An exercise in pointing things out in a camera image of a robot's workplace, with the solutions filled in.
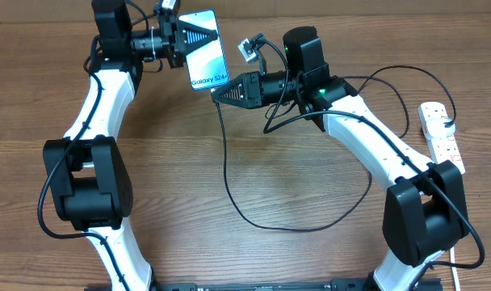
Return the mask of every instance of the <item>electrical outlet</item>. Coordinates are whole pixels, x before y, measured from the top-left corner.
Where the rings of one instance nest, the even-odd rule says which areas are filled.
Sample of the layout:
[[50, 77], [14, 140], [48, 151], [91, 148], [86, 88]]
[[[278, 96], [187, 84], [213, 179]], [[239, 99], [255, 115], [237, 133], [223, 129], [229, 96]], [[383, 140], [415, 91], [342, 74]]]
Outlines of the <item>electrical outlet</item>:
[[438, 102], [427, 102], [420, 105], [418, 115], [422, 122], [423, 134], [429, 145], [430, 156], [435, 163], [451, 160], [464, 174], [463, 159], [455, 142], [455, 126], [444, 128], [444, 123], [450, 121], [445, 106]]

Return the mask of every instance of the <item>phone screen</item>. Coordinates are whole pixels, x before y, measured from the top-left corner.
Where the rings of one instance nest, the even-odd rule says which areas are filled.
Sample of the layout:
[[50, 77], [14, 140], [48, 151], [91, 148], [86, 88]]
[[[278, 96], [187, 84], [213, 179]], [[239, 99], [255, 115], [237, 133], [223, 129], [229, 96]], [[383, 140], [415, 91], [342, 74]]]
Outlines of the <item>phone screen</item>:
[[[214, 11], [201, 11], [180, 15], [179, 20], [207, 29], [219, 28]], [[228, 67], [219, 37], [187, 55], [188, 74], [194, 90], [221, 86], [228, 82]]]

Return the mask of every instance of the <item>white power strip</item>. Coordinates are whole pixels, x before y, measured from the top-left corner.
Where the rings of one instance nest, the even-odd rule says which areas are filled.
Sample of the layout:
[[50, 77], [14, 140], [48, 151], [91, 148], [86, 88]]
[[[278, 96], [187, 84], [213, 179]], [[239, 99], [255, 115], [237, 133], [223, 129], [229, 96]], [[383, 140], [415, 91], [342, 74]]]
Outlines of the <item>white power strip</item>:
[[[445, 122], [451, 120], [448, 118], [445, 105], [438, 102], [423, 103], [418, 108], [418, 115], [422, 122], [423, 134], [425, 134], [426, 143], [429, 145], [432, 160], [435, 163], [451, 160], [459, 168], [461, 174], [464, 174], [463, 160], [454, 138], [455, 125], [445, 128]], [[454, 247], [450, 249], [450, 261], [455, 262]], [[452, 276], [455, 291], [460, 291], [457, 268], [452, 268]]]

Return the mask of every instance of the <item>wooden surface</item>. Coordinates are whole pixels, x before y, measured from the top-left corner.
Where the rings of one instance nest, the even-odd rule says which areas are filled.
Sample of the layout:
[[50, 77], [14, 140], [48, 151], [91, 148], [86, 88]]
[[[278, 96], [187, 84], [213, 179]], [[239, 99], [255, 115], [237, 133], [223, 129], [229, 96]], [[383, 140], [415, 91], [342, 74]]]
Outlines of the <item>wooden surface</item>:
[[[476, 271], [460, 270], [461, 284], [466, 290], [491, 290], [491, 15], [223, 19], [231, 75], [256, 70], [236, 50], [240, 40], [263, 31], [280, 46], [282, 35], [301, 25], [317, 27], [333, 74], [417, 65], [450, 88], [459, 113], [455, 135], [467, 172], [469, 216], [488, 254]], [[54, 240], [36, 220], [45, 179], [42, 147], [62, 137], [84, 102], [88, 78], [82, 62], [95, 33], [93, 23], [0, 24], [0, 290], [82, 290], [108, 282], [86, 240]], [[281, 69], [276, 56], [265, 52], [270, 70]], [[380, 77], [400, 89], [409, 106], [411, 129], [405, 141], [428, 154], [416, 109], [426, 101], [447, 103], [446, 96], [419, 72], [392, 70]], [[390, 89], [371, 84], [363, 97], [389, 128], [403, 131], [401, 105]], [[323, 225], [364, 191], [363, 167], [313, 123], [299, 121], [265, 136], [264, 110], [223, 106], [223, 112], [230, 186], [253, 221]], [[184, 69], [143, 77], [118, 142], [134, 188], [132, 227], [162, 282], [365, 277], [384, 258], [384, 194], [377, 183], [347, 219], [329, 230], [292, 234], [246, 224], [222, 182], [215, 106], [208, 92], [191, 90]], [[57, 232], [72, 231], [57, 218], [49, 194], [45, 220]], [[456, 254], [460, 262], [474, 261], [472, 239], [460, 242]], [[449, 269], [427, 276], [442, 278], [451, 290]]]
[[[158, 0], [134, 2], [148, 14]], [[491, 0], [182, 0], [180, 11], [206, 9], [221, 18], [491, 13]], [[0, 0], [1, 23], [74, 21], [93, 21], [90, 0]]]

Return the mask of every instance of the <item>phone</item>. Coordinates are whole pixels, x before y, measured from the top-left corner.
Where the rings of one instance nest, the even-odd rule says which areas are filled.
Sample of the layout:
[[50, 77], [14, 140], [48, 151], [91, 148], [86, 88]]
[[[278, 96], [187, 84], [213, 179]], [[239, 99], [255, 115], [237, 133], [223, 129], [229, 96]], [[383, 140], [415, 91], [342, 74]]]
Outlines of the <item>phone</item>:
[[[216, 23], [215, 12], [212, 10], [180, 15], [179, 20], [207, 29], [215, 29], [217, 34], [219, 28]], [[201, 90], [224, 85], [229, 81], [228, 66], [219, 37], [196, 49], [187, 55], [188, 74], [191, 87]]]

